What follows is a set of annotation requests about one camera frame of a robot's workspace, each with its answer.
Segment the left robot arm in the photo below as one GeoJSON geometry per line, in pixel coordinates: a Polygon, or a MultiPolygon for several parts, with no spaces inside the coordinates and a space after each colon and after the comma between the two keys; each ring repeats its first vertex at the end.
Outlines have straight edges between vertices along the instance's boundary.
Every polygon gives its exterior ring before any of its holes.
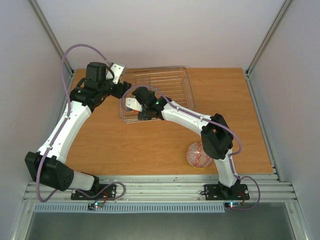
{"type": "Polygon", "coordinates": [[[75,137],[95,108],[109,96],[120,99],[131,87],[130,83],[120,81],[124,72],[125,66],[117,63],[108,66],[90,62],[87,65],[85,77],[70,92],[70,103],[46,142],[37,152],[28,152],[25,156],[26,166],[37,187],[82,191],[89,199],[100,195],[102,186],[97,176],[75,171],[65,162],[75,137]]]}

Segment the white bowl orange outside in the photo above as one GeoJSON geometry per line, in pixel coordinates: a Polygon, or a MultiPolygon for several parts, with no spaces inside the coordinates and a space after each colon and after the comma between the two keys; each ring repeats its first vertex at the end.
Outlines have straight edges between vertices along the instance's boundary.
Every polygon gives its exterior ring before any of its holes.
{"type": "Polygon", "coordinates": [[[128,108],[127,110],[128,110],[129,112],[139,113],[139,110],[136,110],[136,109],[128,108]]]}

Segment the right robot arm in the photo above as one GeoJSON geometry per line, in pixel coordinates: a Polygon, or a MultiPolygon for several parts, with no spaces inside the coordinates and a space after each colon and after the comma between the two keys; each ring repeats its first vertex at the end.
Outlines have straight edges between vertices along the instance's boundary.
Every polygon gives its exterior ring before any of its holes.
{"type": "Polygon", "coordinates": [[[239,181],[235,177],[232,148],[233,134],[220,114],[203,115],[177,104],[145,86],[139,86],[132,92],[133,97],[126,98],[125,106],[138,111],[138,119],[152,118],[179,124],[201,137],[202,148],[212,158],[218,170],[219,193],[223,199],[234,197],[239,191],[239,181]]]}

